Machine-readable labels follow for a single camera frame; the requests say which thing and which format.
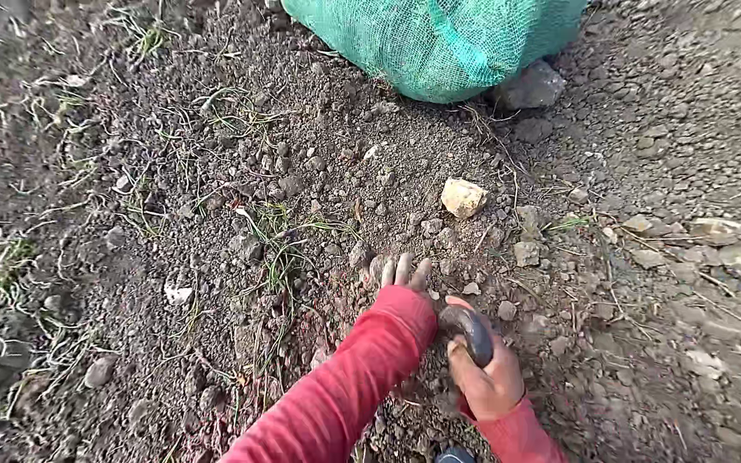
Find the pebble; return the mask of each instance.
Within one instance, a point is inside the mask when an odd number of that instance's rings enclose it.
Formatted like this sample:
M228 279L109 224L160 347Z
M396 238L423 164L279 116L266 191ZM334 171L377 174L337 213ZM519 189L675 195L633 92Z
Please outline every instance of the pebble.
M99 389L107 384L113 377L116 357L102 357L91 363L85 373L85 386L91 389Z

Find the dark curved object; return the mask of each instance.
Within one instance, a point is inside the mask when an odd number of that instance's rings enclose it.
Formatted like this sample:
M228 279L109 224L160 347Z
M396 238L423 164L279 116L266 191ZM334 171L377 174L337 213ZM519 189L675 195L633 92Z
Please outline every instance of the dark curved object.
M462 306L447 306L439 313L443 330L463 334L468 353L477 367L484 368L493 359L493 341L488 329L473 310Z

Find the white rock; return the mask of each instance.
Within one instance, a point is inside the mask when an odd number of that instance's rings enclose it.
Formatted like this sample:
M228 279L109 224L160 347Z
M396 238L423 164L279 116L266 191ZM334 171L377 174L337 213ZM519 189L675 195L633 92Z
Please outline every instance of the white rock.
M467 180L449 177L442 189L442 204L458 218L468 218L485 207L488 192Z

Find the finger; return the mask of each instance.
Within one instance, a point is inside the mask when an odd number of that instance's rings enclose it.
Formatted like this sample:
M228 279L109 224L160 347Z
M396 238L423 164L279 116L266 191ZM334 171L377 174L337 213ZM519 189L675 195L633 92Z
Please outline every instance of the finger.
M395 284L404 286L407 284L407 276L411 273L411 261L413 260L413 253L405 252L399 257L399 262L396 264L396 281Z
M425 291L425 288L427 288L427 276L430 274L431 260L426 257L422 259L417 266L417 271L413 272L413 277L411 278L411 289Z
M468 355L464 336L456 335L448 342L448 364L450 375L463 394L492 388L491 378Z
M468 304L468 301L458 298L457 296L445 296L445 303L449 306L462 306L466 309L473 310L473 307Z
M388 256L382 269L382 288L394 284L394 260Z

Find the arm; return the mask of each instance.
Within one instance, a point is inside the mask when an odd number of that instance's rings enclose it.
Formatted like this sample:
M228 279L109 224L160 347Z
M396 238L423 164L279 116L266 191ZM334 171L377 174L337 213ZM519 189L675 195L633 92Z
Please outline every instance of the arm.
M404 286L384 287L334 356L298 381L220 463L347 461L378 404L418 367L436 330L428 301Z

